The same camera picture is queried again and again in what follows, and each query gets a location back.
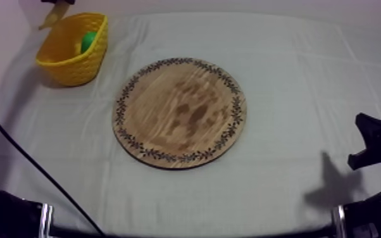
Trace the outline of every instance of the wooden plate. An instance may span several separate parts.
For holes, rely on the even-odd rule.
[[[139,161],[185,169],[221,156],[246,115],[245,97],[227,72],[203,60],[171,58],[144,67],[123,86],[113,129]]]

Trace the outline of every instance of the woven plastic basket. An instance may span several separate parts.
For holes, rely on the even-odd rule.
[[[90,48],[80,54],[82,37],[97,32]],[[37,53],[37,64],[60,84],[77,86],[97,75],[108,45],[108,18],[81,13],[59,21]]]

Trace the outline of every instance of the white fabric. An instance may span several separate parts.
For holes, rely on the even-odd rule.
[[[57,86],[34,63],[46,35],[34,32],[12,62],[0,88],[0,120],[107,232],[287,232],[324,225],[333,206],[381,191],[381,165],[352,172],[346,164],[364,148],[355,116],[381,118],[381,34],[244,13],[110,17],[99,75],[72,88]],[[134,160],[111,128],[127,77],[169,57],[222,67],[248,106],[227,153],[179,172]],[[57,224],[91,229],[1,135],[0,186],[55,205]]]

